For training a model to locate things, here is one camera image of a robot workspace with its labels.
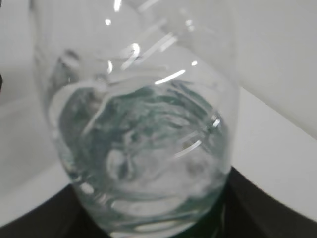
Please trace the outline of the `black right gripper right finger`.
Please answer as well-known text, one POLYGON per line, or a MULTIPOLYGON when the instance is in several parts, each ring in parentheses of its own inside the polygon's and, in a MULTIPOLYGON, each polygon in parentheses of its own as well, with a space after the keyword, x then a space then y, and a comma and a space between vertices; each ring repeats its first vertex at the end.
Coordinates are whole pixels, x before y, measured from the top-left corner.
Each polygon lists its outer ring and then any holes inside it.
POLYGON ((315 238, 317 223, 272 198, 232 168, 220 214, 208 214, 196 238, 315 238))

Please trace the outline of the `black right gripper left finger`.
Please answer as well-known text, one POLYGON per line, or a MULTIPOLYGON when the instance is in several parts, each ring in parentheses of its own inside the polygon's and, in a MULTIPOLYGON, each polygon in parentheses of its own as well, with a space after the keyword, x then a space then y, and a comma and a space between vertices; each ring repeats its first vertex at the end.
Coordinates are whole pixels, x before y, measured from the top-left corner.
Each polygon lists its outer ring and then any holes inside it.
POLYGON ((0 228, 2 238, 107 238, 80 205, 71 186, 0 228))

